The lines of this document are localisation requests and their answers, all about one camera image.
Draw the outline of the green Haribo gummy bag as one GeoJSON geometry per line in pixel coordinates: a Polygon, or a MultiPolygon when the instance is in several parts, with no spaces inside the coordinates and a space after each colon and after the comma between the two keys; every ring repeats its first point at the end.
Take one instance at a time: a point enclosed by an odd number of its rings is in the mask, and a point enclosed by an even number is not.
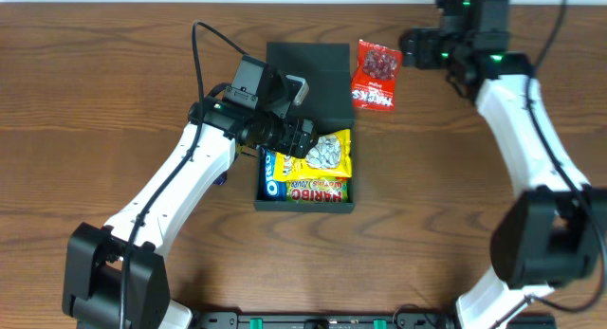
{"type": "Polygon", "coordinates": [[[286,182],[285,186],[285,196],[289,202],[346,203],[349,201],[347,178],[293,180],[286,182]]]}

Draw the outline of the dark blue chocolate bar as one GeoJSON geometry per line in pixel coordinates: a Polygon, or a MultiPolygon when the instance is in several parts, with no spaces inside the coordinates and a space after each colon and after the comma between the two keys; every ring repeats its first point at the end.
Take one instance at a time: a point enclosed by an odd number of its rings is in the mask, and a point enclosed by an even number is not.
{"type": "Polygon", "coordinates": [[[218,177],[217,177],[217,178],[216,178],[216,179],[213,181],[213,183],[214,183],[215,185],[221,186],[221,185],[223,185],[223,184],[224,184],[224,183],[227,181],[227,178],[228,178],[228,173],[227,173],[227,172],[222,172],[222,173],[221,173],[221,174],[220,174],[220,175],[219,175],[219,176],[218,176],[218,177]]]}

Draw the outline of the red Hacks candy bag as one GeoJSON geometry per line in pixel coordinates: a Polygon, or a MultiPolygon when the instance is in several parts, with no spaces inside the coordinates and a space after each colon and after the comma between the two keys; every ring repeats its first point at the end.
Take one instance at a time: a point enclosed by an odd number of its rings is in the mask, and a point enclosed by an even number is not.
{"type": "Polygon", "coordinates": [[[392,111],[402,61],[403,54],[399,50],[359,40],[358,66],[351,81],[354,106],[392,111]]]}

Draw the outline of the black gift box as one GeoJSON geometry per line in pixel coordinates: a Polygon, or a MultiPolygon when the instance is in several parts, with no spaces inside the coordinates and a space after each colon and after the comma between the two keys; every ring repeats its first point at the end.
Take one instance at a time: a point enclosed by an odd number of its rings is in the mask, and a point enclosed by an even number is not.
{"type": "MultiPolygon", "coordinates": [[[[291,115],[313,120],[321,135],[355,129],[348,44],[270,42],[267,63],[287,75],[304,78],[309,86],[302,105],[291,109],[291,115]]],[[[344,203],[296,203],[265,196],[266,172],[265,152],[260,149],[253,201],[257,211],[350,213],[355,208],[355,178],[347,181],[348,200],[344,203]]]]}

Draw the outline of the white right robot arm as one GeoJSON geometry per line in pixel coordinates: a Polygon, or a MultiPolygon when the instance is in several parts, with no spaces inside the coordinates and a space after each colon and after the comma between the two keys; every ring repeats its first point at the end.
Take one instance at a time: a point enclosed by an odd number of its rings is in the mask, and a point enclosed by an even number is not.
{"type": "Polygon", "coordinates": [[[443,69],[457,95],[488,124],[515,201],[494,230],[490,265],[437,328],[539,328],[525,309],[606,268],[606,192],[566,152],[545,110],[540,60],[509,49],[509,0],[434,0],[437,27],[400,38],[404,63],[443,69]]]}

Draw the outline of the blue Oreo cookie pack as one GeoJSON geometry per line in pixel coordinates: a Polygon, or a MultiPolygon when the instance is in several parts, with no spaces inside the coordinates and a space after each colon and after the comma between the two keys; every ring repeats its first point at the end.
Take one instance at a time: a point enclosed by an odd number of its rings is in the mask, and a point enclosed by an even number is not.
{"type": "Polygon", "coordinates": [[[285,201],[286,184],[274,177],[276,171],[276,153],[267,149],[262,150],[263,179],[262,194],[269,201],[285,201]]]}

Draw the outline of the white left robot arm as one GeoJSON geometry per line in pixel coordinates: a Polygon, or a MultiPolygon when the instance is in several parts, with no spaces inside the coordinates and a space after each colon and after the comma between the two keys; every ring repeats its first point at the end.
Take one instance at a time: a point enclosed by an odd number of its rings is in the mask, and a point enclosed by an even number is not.
{"type": "Polygon", "coordinates": [[[137,196],[102,227],[82,223],[71,234],[63,312],[81,328],[193,327],[165,267],[193,209],[242,147],[303,157],[317,140],[310,119],[211,96],[194,103],[175,149],[137,196]]]}

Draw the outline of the yellow Hacks candy bag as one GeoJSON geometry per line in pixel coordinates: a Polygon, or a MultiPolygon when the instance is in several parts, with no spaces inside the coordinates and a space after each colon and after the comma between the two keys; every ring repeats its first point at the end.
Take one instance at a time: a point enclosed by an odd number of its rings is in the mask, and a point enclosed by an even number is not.
{"type": "Polygon", "coordinates": [[[353,175],[350,154],[351,130],[340,130],[319,137],[317,145],[305,158],[277,153],[273,177],[279,182],[325,177],[350,178],[353,175]]]}

